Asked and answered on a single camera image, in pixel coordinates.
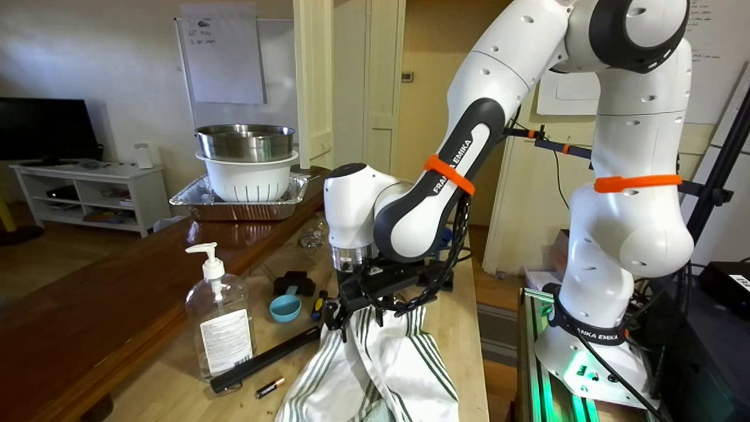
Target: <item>hand soap bottle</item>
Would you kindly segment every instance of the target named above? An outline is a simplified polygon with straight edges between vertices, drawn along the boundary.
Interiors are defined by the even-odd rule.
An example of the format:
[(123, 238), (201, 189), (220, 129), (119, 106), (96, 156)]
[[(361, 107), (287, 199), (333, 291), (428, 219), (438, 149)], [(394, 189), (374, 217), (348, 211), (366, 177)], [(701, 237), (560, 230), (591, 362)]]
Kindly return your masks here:
[(225, 273), (216, 242), (185, 250), (207, 252), (205, 278), (190, 287), (185, 310), (199, 376), (211, 380), (253, 355), (249, 295), (239, 277)]

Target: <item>striped towel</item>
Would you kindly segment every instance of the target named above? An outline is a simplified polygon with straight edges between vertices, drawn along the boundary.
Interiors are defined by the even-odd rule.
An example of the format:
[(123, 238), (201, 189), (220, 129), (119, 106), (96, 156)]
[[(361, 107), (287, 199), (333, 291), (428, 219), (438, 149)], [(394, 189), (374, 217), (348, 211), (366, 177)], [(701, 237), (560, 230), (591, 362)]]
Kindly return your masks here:
[(457, 390), (435, 336), (423, 329), (425, 314), (425, 307), (399, 319), (384, 311), (377, 326), (374, 307), (354, 311), (348, 342), (340, 329), (323, 336), (276, 422), (460, 420)]

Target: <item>bottle label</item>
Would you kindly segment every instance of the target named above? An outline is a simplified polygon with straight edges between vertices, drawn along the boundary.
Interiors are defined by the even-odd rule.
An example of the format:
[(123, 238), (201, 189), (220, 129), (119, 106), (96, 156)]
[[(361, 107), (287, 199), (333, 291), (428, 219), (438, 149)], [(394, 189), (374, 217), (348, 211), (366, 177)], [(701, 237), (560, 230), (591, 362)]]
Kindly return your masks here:
[(210, 372), (218, 374), (253, 355), (249, 311), (237, 310), (201, 324)]

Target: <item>orange ring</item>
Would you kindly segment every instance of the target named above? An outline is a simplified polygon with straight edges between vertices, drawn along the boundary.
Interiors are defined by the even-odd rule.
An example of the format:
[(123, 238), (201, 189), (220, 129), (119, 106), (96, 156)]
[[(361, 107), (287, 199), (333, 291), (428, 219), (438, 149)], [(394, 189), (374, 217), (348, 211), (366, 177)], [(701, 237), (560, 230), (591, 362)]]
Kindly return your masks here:
[(477, 186), (470, 177), (464, 177), (456, 165), (446, 163), (438, 154), (429, 154), (425, 162), (425, 168), (438, 171), (444, 177), (456, 183), (460, 189), (464, 189), (470, 197), (473, 197)]
[(660, 186), (660, 185), (681, 185), (683, 177), (678, 172), (655, 172), (655, 176), (609, 176), (609, 177), (596, 177), (594, 189), (596, 192), (624, 192), (634, 186)]

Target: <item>television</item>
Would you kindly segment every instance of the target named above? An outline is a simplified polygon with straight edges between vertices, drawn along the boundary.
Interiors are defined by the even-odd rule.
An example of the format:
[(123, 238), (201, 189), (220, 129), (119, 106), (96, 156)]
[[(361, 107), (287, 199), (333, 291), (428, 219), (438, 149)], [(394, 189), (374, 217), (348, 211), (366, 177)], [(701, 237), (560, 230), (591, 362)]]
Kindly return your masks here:
[(83, 97), (0, 96), (0, 162), (104, 159)]

